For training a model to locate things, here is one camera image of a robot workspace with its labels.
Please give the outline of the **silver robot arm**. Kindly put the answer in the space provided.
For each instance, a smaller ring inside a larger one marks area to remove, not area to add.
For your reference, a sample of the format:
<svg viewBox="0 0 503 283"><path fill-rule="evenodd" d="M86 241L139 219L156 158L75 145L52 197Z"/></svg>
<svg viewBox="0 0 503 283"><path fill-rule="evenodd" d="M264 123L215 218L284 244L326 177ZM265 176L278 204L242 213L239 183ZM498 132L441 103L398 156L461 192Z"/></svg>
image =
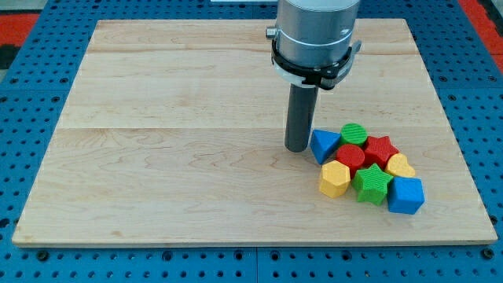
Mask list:
<svg viewBox="0 0 503 283"><path fill-rule="evenodd" d="M308 68L339 61L349 48L359 0L279 0L277 18L266 29L275 50Z"/></svg>

